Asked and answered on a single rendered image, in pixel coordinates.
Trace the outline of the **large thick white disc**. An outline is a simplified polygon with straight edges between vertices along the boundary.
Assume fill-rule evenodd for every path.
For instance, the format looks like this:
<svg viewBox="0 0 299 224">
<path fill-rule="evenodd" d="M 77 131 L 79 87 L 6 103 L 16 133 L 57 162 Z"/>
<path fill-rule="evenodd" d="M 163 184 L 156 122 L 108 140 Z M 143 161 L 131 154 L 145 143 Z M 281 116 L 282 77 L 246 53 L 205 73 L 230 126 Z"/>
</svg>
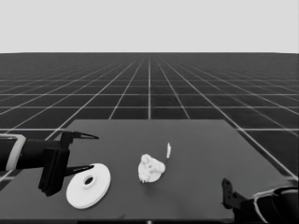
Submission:
<svg viewBox="0 0 299 224">
<path fill-rule="evenodd" d="M 66 188 L 66 199 L 76 209 L 87 209 L 98 203 L 107 193 L 111 174 L 102 163 L 93 163 L 92 169 L 78 173 Z"/>
</svg>

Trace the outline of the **white round carrier with pins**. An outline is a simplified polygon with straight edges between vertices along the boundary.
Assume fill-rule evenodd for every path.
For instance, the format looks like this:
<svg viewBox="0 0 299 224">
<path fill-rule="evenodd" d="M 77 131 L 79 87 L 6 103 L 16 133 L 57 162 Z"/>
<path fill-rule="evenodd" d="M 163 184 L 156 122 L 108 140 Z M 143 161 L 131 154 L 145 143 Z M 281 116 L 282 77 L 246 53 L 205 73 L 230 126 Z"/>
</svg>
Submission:
<svg viewBox="0 0 299 224">
<path fill-rule="evenodd" d="M 161 173 L 157 172 L 156 170 L 151 172 L 146 168 L 146 165 L 142 164 L 141 162 L 138 165 L 138 172 L 147 170 L 150 173 L 150 179 L 146 183 L 153 183 L 157 181 L 161 177 Z"/>
</svg>

